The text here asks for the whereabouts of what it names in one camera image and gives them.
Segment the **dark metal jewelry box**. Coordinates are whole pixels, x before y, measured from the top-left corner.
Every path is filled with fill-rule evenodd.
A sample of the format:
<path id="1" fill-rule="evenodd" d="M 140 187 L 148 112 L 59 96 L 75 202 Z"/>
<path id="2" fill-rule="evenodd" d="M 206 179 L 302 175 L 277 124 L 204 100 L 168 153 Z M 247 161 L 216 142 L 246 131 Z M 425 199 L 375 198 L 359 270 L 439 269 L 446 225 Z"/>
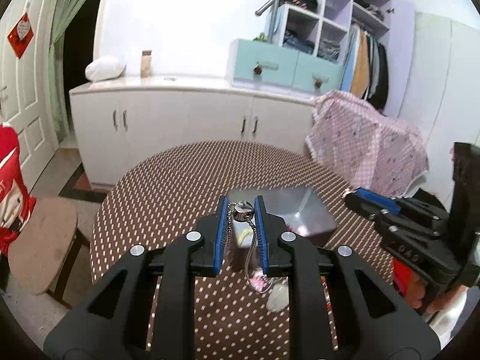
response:
<path id="1" fill-rule="evenodd" d="M 230 203 L 247 201 L 254 204 L 259 195 L 264 198 L 268 213 L 282 217 L 291 231 L 309 238 L 315 246 L 326 245 L 338 226 L 326 204 L 311 187 L 231 189 L 227 198 Z"/>

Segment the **pink bear patterned cloth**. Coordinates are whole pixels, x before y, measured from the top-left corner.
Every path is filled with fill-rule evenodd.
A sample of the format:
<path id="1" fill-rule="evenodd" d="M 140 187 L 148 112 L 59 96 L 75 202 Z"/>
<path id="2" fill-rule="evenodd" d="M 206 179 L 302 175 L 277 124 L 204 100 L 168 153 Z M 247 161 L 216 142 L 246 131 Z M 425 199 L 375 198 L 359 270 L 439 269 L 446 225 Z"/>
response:
<path id="1" fill-rule="evenodd" d="M 387 197 L 405 194 L 429 170 L 420 131 L 379 113 L 369 102 L 340 90 L 312 100 L 312 159 L 354 188 Z"/>

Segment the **white wardrobe door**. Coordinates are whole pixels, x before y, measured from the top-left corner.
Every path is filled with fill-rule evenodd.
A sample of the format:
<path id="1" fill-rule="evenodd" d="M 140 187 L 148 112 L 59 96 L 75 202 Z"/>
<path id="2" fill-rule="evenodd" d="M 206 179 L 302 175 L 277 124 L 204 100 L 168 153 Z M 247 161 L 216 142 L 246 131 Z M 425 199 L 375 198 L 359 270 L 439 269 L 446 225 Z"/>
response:
<path id="1" fill-rule="evenodd" d="M 412 65 L 400 118 L 419 128 L 430 169 L 413 187 L 449 207 L 456 141 L 479 144 L 479 30 L 416 13 Z"/>

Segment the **brown polka dot tablecloth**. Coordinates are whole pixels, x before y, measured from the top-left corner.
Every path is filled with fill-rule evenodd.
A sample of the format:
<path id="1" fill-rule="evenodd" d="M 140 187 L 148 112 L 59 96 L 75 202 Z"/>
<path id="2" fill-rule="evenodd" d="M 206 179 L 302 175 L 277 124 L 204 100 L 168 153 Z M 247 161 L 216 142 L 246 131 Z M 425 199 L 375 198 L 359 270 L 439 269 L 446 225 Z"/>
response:
<path id="1" fill-rule="evenodd" d="M 123 176 L 100 206 L 90 247 L 92 278 L 99 280 L 133 245 L 170 244 L 213 213 L 231 189 L 312 188 L 337 222 L 328 247 L 349 245 L 385 281 L 392 260 L 373 225 L 343 204 L 348 183 L 310 158 L 271 145 L 205 141 L 161 152 Z M 267 296 L 244 275 L 223 267 L 215 279 L 195 282 L 197 359 L 287 359 L 287 310 L 272 313 Z"/>

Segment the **hanging clothes row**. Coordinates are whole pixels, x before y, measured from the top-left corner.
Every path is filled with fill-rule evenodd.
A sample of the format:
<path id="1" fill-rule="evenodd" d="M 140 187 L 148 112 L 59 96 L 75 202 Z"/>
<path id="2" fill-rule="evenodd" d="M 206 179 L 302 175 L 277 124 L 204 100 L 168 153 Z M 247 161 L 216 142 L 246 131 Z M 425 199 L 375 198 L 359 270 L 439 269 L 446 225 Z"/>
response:
<path id="1" fill-rule="evenodd" d="M 341 91 L 383 112 L 389 94 L 386 48 L 362 24 L 352 23 L 343 64 Z"/>

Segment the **red cat chair cover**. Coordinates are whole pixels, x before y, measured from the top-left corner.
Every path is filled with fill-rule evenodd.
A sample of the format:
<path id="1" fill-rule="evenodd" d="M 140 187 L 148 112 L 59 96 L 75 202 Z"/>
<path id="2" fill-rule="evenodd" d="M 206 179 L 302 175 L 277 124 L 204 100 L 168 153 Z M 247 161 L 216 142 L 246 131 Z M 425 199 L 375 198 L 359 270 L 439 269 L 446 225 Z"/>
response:
<path id="1" fill-rule="evenodd" d="M 29 194 L 20 169 L 20 142 L 9 124 L 0 127 L 1 254 L 8 249 L 29 222 L 37 199 Z"/>

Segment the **lilac stair shelf unit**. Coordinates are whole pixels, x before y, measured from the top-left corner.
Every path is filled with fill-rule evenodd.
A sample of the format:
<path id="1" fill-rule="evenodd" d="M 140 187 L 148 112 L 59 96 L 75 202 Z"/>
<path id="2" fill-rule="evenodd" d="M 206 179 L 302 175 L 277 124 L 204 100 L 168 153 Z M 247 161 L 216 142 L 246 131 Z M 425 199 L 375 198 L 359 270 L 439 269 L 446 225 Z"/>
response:
<path id="1" fill-rule="evenodd" d="M 403 0 L 317 0 L 317 9 L 280 3 L 272 44 L 283 44 L 287 23 L 297 25 L 295 32 L 314 44 L 317 55 L 320 42 L 339 44 L 337 63 L 345 61 L 353 22 L 362 24 L 386 48 L 389 68 L 389 94 L 383 114 L 400 116 L 413 59 L 415 4 Z"/>

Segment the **teal two drawer unit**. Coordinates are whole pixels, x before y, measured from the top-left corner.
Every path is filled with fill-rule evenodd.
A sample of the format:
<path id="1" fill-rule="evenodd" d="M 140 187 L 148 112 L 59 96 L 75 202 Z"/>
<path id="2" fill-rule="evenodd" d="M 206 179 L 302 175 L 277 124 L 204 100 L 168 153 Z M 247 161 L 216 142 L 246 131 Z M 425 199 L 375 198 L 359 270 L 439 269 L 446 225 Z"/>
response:
<path id="1" fill-rule="evenodd" d="M 226 80 L 236 87 L 299 96 L 340 87 L 343 66 L 304 52 L 237 39 L 230 46 Z"/>

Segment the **white low sideboard cabinet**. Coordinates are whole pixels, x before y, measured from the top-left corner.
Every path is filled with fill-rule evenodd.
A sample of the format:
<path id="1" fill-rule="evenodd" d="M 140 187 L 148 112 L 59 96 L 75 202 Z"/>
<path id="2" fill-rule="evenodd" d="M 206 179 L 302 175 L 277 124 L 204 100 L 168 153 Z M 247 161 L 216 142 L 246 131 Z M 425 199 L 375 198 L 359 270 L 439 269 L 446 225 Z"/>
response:
<path id="1" fill-rule="evenodd" d="M 224 80 L 125 77 L 78 86 L 69 99 L 86 176 L 99 188 L 157 153 L 200 141 L 254 141 L 303 155 L 313 125 L 306 97 Z"/>

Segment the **grey metal handrail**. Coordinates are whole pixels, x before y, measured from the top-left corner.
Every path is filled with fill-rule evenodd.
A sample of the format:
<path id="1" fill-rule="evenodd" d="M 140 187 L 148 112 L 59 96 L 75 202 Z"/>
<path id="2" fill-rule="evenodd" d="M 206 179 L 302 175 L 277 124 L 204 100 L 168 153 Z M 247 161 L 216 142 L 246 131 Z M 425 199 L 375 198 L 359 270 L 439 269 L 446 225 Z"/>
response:
<path id="1" fill-rule="evenodd" d="M 267 43 L 272 44 L 275 26 L 277 22 L 278 9 L 280 7 L 280 0 L 268 0 L 259 9 L 255 11 L 255 16 L 262 16 L 268 9 L 270 9 L 270 22 L 267 31 Z"/>

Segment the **white panel door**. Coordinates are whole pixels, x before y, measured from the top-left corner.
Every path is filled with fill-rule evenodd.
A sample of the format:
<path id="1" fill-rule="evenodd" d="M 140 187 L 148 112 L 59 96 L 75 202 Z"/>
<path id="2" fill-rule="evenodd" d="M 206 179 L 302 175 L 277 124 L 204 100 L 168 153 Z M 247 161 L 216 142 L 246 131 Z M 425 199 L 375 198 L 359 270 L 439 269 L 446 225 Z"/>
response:
<path id="1" fill-rule="evenodd" d="M 1 18 L 1 121 L 19 139 L 24 183 L 32 189 L 54 155 L 45 94 L 45 37 L 50 0 L 11 0 Z M 16 24 L 27 15 L 33 36 L 22 56 L 9 41 Z"/>

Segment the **white plastic bag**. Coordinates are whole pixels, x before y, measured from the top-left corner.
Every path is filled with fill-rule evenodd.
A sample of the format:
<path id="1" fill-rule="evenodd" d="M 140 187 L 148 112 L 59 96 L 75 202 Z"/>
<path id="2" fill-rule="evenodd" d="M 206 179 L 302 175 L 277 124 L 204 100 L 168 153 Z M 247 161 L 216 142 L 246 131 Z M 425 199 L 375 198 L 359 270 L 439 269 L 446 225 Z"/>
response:
<path id="1" fill-rule="evenodd" d="M 126 64 L 118 61 L 97 58 L 85 68 L 85 78 L 90 82 L 112 80 L 120 77 Z"/>

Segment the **beige jar with lid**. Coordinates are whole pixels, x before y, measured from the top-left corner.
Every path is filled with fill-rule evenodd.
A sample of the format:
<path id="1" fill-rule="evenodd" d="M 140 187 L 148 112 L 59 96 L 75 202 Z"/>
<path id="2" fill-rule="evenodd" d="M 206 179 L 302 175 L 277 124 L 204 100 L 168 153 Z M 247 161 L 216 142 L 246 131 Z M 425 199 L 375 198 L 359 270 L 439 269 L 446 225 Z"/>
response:
<path id="1" fill-rule="evenodd" d="M 142 78 L 146 78 L 151 75 L 151 51 L 150 50 L 143 50 L 142 52 L 140 75 Z"/>

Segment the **red diamond door decoration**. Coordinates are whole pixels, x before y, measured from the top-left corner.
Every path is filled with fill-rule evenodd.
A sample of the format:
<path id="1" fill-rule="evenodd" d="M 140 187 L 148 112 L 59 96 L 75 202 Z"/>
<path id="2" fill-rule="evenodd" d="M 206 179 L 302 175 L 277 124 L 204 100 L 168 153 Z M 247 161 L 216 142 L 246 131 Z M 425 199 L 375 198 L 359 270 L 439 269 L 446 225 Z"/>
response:
<path id="1" fill-rule="evenodd" d="M 7 40 L 18 59 L 21 59 L 24 55 L 33 36 L 34 32 L 32 31 L 29 15 L 24 13 L 7 36 Z"/>

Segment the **green door curtain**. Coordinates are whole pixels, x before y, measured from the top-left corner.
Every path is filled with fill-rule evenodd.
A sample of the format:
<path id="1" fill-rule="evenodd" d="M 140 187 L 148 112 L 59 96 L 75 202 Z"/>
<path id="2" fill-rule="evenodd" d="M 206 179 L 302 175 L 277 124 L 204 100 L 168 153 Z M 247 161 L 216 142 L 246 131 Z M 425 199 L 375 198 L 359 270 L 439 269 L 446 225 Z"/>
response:
<path id="1" fill-rule="evenodd" d="M 52 125 L 60 143 L 70 131 L 64 94 L 65 33 L 87 0 L 55 0 L 47 55 L 47 79 Z"/>

